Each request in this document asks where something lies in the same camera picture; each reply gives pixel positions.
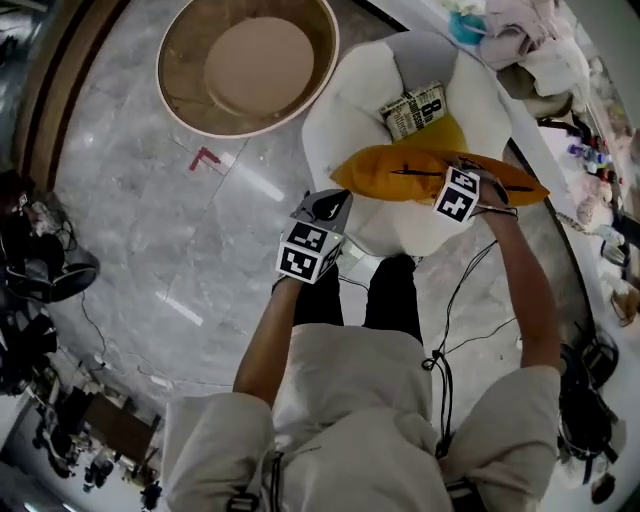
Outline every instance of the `white shirt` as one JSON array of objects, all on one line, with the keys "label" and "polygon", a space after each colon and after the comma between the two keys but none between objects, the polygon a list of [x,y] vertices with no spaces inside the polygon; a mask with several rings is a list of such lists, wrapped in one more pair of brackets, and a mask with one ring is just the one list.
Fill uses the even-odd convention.
[{"label": "white shirt", "polygon": [[434,457],[431,376],[417,340],[396,331],[310,324],[294,329],[274,405],[240,393],[168,407],[166,510],[226,510],[249,486],[271,510],[453,510],[445,482],[473,481],[488,510],[536,506],[553,471],[560,377],[517,370],[495,383]]}]

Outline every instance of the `yellow pillow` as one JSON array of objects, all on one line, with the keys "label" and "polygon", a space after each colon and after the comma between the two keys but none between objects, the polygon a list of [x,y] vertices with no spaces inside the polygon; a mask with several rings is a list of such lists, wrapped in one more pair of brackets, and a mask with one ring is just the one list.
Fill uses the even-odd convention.
[{"label": "yellow pillow", "polygon": [[493,158],[397,143],[358,151],[331,174],[331,179],[342,188],[374,199],[433,204],[444,186],[449,166],[489,171],[502,182],[510,206],[534,204],[549,195],[526,172]]},{"label": "yellow pillow", "polygon": [[439,149],[467,153],[467,141],[457,121],[449,113],[394,144],[420,149]]}]

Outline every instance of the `orange pillow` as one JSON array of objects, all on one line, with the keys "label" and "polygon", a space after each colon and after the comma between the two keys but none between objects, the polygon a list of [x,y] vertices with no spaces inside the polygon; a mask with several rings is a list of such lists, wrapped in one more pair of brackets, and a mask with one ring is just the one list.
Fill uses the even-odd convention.
[{"label": "orange pillow", "polygon": [[526,172],[493,158],[403,145],[371,146],[358,151],[331,174],[331,179],[342,188],[374,199],[433,204],[444,186],[449,166],[489,171],[506,189],[510,206],[538,203],[549,195]]}]

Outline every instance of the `hand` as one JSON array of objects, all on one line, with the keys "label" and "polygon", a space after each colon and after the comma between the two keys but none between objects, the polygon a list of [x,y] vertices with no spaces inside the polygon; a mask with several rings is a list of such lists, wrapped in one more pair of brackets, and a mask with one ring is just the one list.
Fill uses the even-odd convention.
[{"label": "hand", "polygon": [[284,293],[286,295],[292,295],[296,298],[300,294],[302,290],[302,286],[304,282],[299,281],[298,279],[294,279],[293,277],[283,276],[273,285],[273,293],[276,290],[281,290],[279,293]]},{"label": "hand", "polygon": [[496,190],[491,181],[483,179],[480,181],[480,205],[493,206],[494,208],[506,208],[507,205],[504,204],[502,199],[500,199],[500,194]]}]

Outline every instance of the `white chair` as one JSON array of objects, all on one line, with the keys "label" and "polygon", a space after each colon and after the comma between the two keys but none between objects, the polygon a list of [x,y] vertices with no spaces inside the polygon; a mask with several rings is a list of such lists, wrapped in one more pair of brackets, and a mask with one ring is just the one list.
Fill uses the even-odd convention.
[{"label": "white chair", "polygon": [[[378,110],[433,80],[444,86],[468,151],[502,160],[511,124],[490,71],[440,34],[403,32],[352,48],[309,112],[302,142],[316,191],[339,188],[329,176],[357,151],[390,144]],[[417,202],[356,196],[346,234],[375,256],[427,256],[471,225],[452,225]]]}]

